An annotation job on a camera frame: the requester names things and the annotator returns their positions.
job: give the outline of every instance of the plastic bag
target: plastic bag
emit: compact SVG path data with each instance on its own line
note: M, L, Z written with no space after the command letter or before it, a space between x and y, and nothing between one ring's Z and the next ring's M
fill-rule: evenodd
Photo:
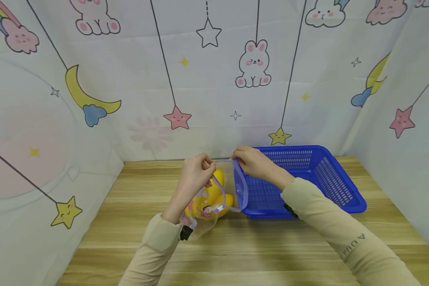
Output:
M189 238L209 231L228 211L238 213L248 205L248 188L238 160L218 160L215 166L212 187L201 189L181 216Z

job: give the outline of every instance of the yellow toy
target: yellow toy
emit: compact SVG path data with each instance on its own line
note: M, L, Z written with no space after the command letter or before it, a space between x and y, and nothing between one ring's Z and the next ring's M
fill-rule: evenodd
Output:
M224 174L221 170L216 170L214 172L214 177L217 181L224 186ZM215 218L215 214L211 210L212 205L222 205L224 203L224 195L222 190L214 180L210 179L212 187L204 187L197 196L190 202L190 204L185 208L184 214L187 217L199 218L204 220L213 220ZM225 196L225 205L227 207L231 207L233 205L233 196L230 194L226 194ZM224 208L220 211L217 217L222 217L227 213L229 209Z

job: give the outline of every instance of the blue plastic basket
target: blue plastic basket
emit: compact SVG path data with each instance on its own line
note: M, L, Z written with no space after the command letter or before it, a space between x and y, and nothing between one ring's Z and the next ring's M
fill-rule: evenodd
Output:
M326 148L319 145L257 147L278 166L297 178L308 180L347 213L363 213L367 209L353 181ZM281 191L271 183L246 175L247 206L242 210L250 219L292 219L284 208ZM235 176L237 193L243 188L240 176ZM244 198L238 196L239 204Z

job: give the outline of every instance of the small yellow star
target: small yellow star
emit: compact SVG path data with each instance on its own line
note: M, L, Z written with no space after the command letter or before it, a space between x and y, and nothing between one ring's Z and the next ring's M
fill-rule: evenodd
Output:
M301 99L303 99L303 102L305 102L305 101L307 101L307 99L309 99L310 97L308 96L308 94L307 93L305 93L305 94L303 94L302 96L301 96Z
M82 213L82 210L76 207L76 201L74 196L66 203L56 203L57 205L57 217L50 226L56 226L60 223L63 223L67 229L70 229L73 225L74 218Z
M284 133L283 129L280 127L276 133L271 133L268 136L272 139L272 145L277 143L286 145L286 139L292 135Z
M183 66L187 66L187 65L188 65L188 60L187 60L187 58L185 58L185 57L183 56L183 59L182 59L182 60L180 60L178 63L182 64Z
M30 147L30 155L28 157L39 157L39 148Z

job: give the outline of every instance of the wooden tabletop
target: wooden tabletop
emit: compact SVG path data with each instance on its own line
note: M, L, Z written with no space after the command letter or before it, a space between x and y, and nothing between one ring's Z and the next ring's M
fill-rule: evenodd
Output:
M429 286L428 244L355 158L338 160L368 204L354 217ZM180 161L126 163L58 285L117 285L149 220L169 202L180 166ZM359 284L302 221L248 220L228 213L198 240L179 243L159 285Z

